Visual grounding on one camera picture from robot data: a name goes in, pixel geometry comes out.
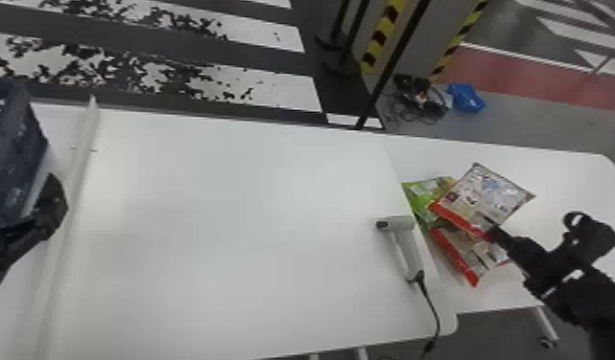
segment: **yellow and black striped post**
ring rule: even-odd
[[[429,78],[431,81],[435,81],[440,76],[446,65],[448,65],[450,60],[453,58],[453,55],[455,54],[455,51],[457,51],[457,48],[460,47],[460,44],[462,43],[462,41],[464,41],[464,38],[467,37],[467,34],[468,32],[470,32],[470,29],[472,29],[473,25],[475,25],[475,23],[477,22],[477,19],[479,19],[482,15],[482,11],[484,11],[484,8],[487,6],[488,3],[489,0],[480,0],[477,3],[477,6],[473,10],[473,12],[464,21],[462,29],[457,33],[457,35],[455,35],[455,37],[453,37],[453,40],[446,47],[444,55],[442,56],[440,61],[437,62],[437,65],[435,65],[435,70],[433,70],[433,74]]]
[[[408,0],[390,0],[386,6],[381,18],[379,18],[379,22],[376,24],[376,30],[370,39],[368,49],[361,58],[361,71],[364,73],[372,73],[375,70],[376,61],[381,57],[383,47],[393,33],[397,18],[406,7],[407,2]]]

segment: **black crate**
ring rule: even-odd
[[[26,88],[0,79],[0,224],[19,217],[47,146]]]

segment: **white table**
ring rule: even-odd
[[[35,110],[67,169],[74,135],[60,134],[77,125],[58,122],[77,108]],[[570,210],[615,228],[615,167],[599,155],[112,110],[98,131],[35,359],[251,359],[428,336],[373,222],[409,212],[399,181],[475,161],[538,195],[506,224],[514,234],[552,247]],[[513,267],[472,289],[418,246],[443,334],[455,312],[537,304]],[[0,288],[0,359],[19,358],[42,251]],[[599,265],[615,279],[615,249]]]
[[[495,146],[446,140],[383,136],[400,181],[449,175],[459,178],[471,164],[501,173],[537,198],[504,224],[504,230],[528,236],[547,249],[562,241],[562,217],[583,211],[615,230],[615,165],[596,154]],[[522,275],[507,265],[489,272],[479,287],[457,281],[439,249],[429,246],[458,313],[505,310],[540,304],[522,287]],[[595,264],[615,280],[615,249]]]

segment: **black cable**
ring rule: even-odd
[[[446,107],[446,99],[444,98],[444,95],[442,95],[442,93],[433,86],[431,86],[430,89],[439,98],[439,102],[442,106]],[[395,89],[392,92],[386,91],[381,95],[387,98],[382,107],[381,113],[388,123],[399,124],[399,122],[411,123],[414,121],[419,121],[422,124],[434,125],[441,118],[440,116],[425,111],[412,103],[404,103],[404,101],[409,101],[412,97],[416,97],[418,95],[416,91],[403,91]]]
[[[430,295],[428,294],[428,289],[426,288],[426,283],[423,279],[423,271],[420,271],[421,276],[415,278],[415,282],[420,286],[421,293],[426,298],[426,302],[430,307],[430,311],[433,313],[433,317],[435,318],[435,335],[433,335],[432,339],[430,339],[426,345],[423,347],[423,351],[421,352],[420,359],[426,357],[426,355],[435,348],[435,344],[437,344],[437,339],[440,338],[440,331],[442,330],[442,322],[440,321],[440,314],[437,313],[437,309],[433,304],[432,300],[430,300]]]

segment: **snack bag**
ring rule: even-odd
[[[490,269],[509,262],[506,252],[498,245],[479,239],[476,242],[453,225],[433,228],[430,235],[473,287]]]
[[[431,212],[428,206],[435,200],[444,196],[454,184],[452,177],[436,177],[429,180],[416,181],[413,183],[402,183],[401,187],[406,193],[406,198],[410,208],[417,218],[424,224],[430,226],[439,217]]]
[[[475,163],[428,209],[471,235],[488,239],[486,232],[491,227],[504,223],[534,197],[511,180]]]

